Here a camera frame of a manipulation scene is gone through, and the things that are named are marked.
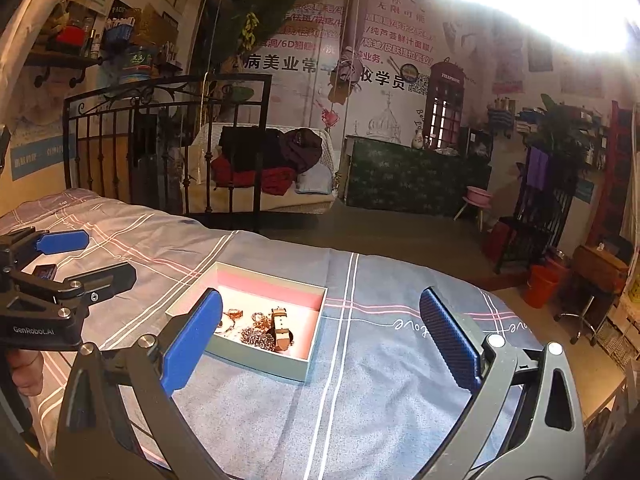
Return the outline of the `person's left hand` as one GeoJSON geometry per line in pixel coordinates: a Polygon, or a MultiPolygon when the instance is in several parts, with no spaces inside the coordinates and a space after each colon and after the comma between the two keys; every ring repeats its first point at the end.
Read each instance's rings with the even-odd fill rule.
{"type": "Polygon", "coordinates": [[[6,350],[12,382],[24,396],[38,396],[43,388],[43,357],[35,350],[6,350]]]}

